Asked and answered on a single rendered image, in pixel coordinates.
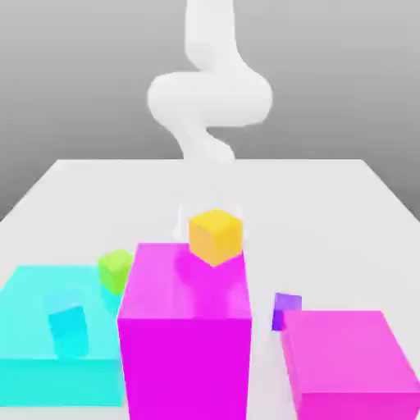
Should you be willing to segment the small orange cube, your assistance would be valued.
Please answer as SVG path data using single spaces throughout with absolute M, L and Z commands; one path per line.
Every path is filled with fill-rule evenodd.
M 221 209 L 209 210 L 189 220 L 191 253 L 212 267 L 242 254 L 243 222 Z

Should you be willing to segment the small green cube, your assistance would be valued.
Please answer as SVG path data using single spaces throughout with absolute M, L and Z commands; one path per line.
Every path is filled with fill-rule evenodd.
M 101 284 L 113 295 L 121 295 L 133 262 L 133 256 L 124 249 L 114 250 L 98 260 Z

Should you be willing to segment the small purple cube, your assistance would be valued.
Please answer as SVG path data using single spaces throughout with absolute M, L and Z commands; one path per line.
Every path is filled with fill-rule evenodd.
M 302 297 L 300 295 L 276 293 L 272 315 L 272 330 L 282 331 L 285 328 L 285 311 L 300 310 L 301 308 Z

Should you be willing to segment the small cyan cube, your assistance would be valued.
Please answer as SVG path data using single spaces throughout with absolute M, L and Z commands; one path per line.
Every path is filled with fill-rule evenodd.
M 81 305 L 50 313 L 48 325 L 59 358 L 81 358 L 88 354 L 88 328 Z

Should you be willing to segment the large magenta box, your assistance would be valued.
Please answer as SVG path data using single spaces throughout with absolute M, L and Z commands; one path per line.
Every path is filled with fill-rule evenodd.
M 243 256 L 142 243 L 117 316 L 130 420 L 246 420 L 252 313 Z

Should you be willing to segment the large pink box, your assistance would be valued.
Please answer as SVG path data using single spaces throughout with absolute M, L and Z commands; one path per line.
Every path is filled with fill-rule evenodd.
M 416 420 L 420 381 L 380 311 L 284 313 L 297 420 Z

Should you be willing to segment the large cyan box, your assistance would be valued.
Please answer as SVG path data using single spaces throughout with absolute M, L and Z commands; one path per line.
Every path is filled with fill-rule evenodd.
M 121 407 L 120 297 L 95 266 L 19 266 L 0 289 L 0 407 Z M 81 305 L 89 352 L 55 354 L 48 315 Z

